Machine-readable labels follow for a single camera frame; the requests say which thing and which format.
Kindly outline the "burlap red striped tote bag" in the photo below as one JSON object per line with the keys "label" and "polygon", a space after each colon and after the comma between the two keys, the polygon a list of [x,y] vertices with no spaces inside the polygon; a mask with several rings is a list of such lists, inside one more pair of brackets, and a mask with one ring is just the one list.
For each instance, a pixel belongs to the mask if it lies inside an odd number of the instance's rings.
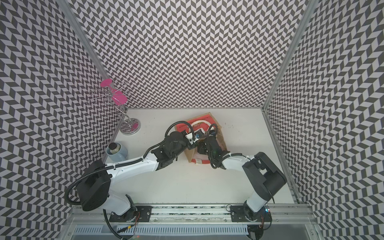
{"label": "burlap red striped tote bag", "polygon": [[[212,124],[216,124],[218,127],[218,133],[216,135],[216,140],[218,142],[218,145],[223,151],[227,150],[227,146],[224,140],[221,126],[210,112],[187,119],[186,122],[188,122],[194,129],[196,138],[198,139],[197,143],[204,140],[207,137],[209,127]],[[186,149],[184,153],[189,163],[208,164],[208,165],[210,164],[209,158],[204,153],[202,148],[196,147],[193,150]]]}

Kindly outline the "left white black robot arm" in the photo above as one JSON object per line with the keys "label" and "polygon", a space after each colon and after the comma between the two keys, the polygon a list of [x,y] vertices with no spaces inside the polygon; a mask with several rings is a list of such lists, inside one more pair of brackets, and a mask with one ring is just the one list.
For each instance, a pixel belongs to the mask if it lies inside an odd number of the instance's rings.
{"label": "left white black robot arm", "polygon": [[193,149],[197,140],[195,133],[172,132],[160,143],[149,147],[142,157],[114,164],[96,161],[68,186],[65,202],[81,206],[85,212],[102,209],[131,220],[137,211],[132,198],[117,193],[113,186],[131,177],[169,166],[185,149]]}

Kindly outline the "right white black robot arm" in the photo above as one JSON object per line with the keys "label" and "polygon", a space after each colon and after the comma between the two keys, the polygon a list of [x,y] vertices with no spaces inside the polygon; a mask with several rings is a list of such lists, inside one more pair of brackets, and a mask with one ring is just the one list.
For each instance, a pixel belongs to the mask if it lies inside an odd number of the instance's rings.
{"label": "right white black robot arm", "polygon": [[254,191],[244,202],[247,221],[256,222],[267,215],[266,204],[287,183],[285,174],[263,152],[253,157],[223,150],[215,137],[209,136],[198,144],[198,153],[208,156],[213,169],[244,172]]}

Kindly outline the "light blue mug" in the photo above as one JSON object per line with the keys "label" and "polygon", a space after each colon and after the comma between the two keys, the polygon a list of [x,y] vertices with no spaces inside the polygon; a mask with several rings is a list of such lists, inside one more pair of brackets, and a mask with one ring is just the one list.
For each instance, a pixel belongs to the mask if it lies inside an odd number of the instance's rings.
{"label": "light blue mug", "polygon": [[125,161],[128,156],[127,148],[116,142],[112,142],[107,146],[106,153],[115,163]]}

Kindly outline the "chrome stand with pink cups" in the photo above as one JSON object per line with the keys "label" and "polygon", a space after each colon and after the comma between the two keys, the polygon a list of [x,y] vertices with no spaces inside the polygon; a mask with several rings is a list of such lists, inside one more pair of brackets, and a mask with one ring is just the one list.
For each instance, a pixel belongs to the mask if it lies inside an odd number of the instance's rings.
{"label": "chrome stand with pink cups", "polygon": [[116,87],[112,79],[105,79],[98,88],[90,90],[88,101],[91,106],[100,105],[115,109],[121,119],[119,131],[123,135],[129,136],[140,130],[141,123],[138,119],[128,115],[128,97],[124,91],[125,86]]}

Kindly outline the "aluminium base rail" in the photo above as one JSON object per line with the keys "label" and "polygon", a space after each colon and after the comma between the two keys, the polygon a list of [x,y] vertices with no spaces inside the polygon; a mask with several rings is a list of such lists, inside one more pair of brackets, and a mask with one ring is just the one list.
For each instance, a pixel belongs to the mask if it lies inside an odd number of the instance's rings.
{"label": "aluminium base rail", "polygon": [[304,204],[268,204],[251,222],[239,204],[138,205],[136,219],[122,221],[101,210],[73,208],[61,240],[321,240]]}

